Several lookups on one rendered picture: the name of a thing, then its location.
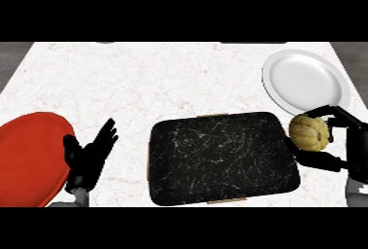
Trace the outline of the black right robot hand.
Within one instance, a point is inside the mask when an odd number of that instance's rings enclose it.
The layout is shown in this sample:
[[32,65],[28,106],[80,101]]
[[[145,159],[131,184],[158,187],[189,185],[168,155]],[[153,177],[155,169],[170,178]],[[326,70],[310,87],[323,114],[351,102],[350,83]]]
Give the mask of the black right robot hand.
[[310,118],[320,118],[328,124],[329,143],[334,142],[332,127],[346,129],[346,160],[329,153],[307,152],[300,150],[291,142],[289,136],[285,142],[295,161],[307,167],[340,172],[344,168],[349,178],[362,184],[368,184],[368,124],[360,122],[340,106],[325,105],[304,112]]

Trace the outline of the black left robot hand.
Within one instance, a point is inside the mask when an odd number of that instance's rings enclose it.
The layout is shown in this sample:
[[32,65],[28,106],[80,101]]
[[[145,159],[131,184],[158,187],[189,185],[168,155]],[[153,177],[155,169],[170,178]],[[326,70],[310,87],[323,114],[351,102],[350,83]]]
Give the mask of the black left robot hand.
[[77,138],[63,136],[65,162],[69,176],[65,191],[72,194],[78,188],[90,192],[96,186],[105,160],[118,140],[115,121],[109,119],[102,126],[93,141],[82,147]]

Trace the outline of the pale yellow squash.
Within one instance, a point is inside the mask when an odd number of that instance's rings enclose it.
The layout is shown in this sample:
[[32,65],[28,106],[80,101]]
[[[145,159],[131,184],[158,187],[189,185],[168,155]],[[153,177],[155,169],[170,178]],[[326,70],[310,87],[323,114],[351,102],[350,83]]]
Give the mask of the pale yellow squash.
[[320,118],[297,115],[289,121],[289,139],[295,147],[307,152],[320,152],[329,144],[328,124]]

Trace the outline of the white plate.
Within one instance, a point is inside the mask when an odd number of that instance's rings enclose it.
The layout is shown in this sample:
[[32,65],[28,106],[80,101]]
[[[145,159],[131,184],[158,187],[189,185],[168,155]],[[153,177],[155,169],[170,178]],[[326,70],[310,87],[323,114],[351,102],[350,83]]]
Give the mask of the white plate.
[[261,67],[261,83],[272,100],[292,115],[325,105],[349,107],[347,79],[335,65],[312,52],[273,53]]

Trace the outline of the black marble tray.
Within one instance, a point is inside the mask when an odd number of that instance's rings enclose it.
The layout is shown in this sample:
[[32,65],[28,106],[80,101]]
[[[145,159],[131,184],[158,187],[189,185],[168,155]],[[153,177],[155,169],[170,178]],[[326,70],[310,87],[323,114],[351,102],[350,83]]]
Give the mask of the black marble tray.
[[148,182],[161,206],[294,191],[300,177],[278,117],[255,112],[156,123]]

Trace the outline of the red oval placemat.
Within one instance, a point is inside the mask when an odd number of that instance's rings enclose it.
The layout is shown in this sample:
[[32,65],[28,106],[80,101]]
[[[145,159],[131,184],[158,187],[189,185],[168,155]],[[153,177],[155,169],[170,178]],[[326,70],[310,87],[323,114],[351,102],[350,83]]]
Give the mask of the red oval placemat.
[[0,126],[0,207],[43,207],[69,174],[63,136],[66,119],[49,112],[19,116]]

